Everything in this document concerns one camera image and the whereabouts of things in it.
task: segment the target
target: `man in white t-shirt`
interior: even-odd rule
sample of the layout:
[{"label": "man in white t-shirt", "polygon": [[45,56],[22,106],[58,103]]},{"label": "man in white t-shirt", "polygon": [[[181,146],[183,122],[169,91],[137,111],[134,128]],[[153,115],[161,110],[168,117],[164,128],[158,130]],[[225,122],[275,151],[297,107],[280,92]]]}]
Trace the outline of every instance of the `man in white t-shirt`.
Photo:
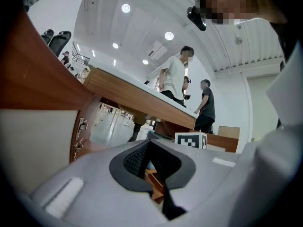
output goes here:
[{"label": "man in white t-shirt", "polygon": [[180,54],[180,58],[172,56],[162,65],[159,89],[162,94],[183,105],[184,64],[192,60],[195,52],[193,48],[184,46]]}]

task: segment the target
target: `white sleeve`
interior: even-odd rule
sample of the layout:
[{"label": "white sleeve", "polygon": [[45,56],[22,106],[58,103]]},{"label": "white sleeve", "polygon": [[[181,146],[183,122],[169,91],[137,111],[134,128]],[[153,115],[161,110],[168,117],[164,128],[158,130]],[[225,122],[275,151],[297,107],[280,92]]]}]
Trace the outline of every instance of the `white sleeve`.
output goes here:
[{"label": "white sleeve", "polygon": [[172,63],[172,60],[173,60],[173,58],[172,57],[170,57],[166,62],[164,62],[163,64],[162,64],[162,67],[161,67],[161,69],[162,70],[165,70],[165,69],[170,69],[170,66],[171,66],[171,63]]}]

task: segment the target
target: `black camera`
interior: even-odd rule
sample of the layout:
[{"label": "black camera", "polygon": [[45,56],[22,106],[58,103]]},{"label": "black camera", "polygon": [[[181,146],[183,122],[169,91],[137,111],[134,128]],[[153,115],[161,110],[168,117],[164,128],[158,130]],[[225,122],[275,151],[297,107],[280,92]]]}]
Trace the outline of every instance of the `black camera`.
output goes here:
[{"label": "black camera", "polygon": [[206,22],[201,16],[197,13],[196,7],[189,7],[187,9],[187,17],[192,21],[201,31],[206,30]]}]

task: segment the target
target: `white tabletop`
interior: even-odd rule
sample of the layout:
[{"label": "white tabletop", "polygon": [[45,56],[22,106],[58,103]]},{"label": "white tabletop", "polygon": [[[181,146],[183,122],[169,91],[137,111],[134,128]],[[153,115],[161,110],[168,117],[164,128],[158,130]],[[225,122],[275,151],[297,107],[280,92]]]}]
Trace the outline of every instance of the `white tabletop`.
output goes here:
[{"label": "white tabletop", "polygon": [[98,61],[97,59],[91,59],[89,61],[89,65],[93,66],[95,68],[98,68],[98,69],[100,69],[102,71],[105,71],[105,72],[107,72],[107,73],[109,73],[109,74],[111,74],[111,75],[113,75],[113,76],[115,76],[115,77],[117,77],[117,78],[119,78],[119,79],[121,79],[123,81],[126,81],[127,83],[132,84],[133,86],[135,86],[135,87],[137,87],[139,89],[142,89],[143,91],[145,91],[145,92],[147,92],[147,93],[149,93],[149,94],[157,97],[158,99],[160,99],[160,100],[162,100],[162,101],[164,101],[164,102],[166,102],[166,103],[174,106],[175,108],[177,108],[177,109],[181,110],[182,112],[184,112],[184,113],[192,116],[195,119],[198,117],[198,115],[195,114],[194,112],[192,112],[189,109],[183,107],[182,105],[176,103],[172,99],[164,96],[162,93],[160,93],[160,92],[158,92],[158,91],[150,88],[146,84],[144,84],[144,83],[142,83],[142,82],[140,82],[140,81],[138,81],[138,80],[130,77],[129,75],[126,75],[125,73],[119,71],[117,68],[115,68],[113,66],[106,65],[106,64]]}]

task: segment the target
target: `checkered marker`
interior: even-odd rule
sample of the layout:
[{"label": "checkered marker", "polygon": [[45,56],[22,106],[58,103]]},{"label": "checkered marker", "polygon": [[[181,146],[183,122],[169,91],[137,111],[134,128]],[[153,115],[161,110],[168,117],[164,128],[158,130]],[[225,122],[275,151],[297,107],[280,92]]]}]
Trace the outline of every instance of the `checkered marker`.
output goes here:
[{"label": "checkered marker", "polygon": [[200,149],[207,149],[207,135],[204,133],[176,133],[175,143]]}]

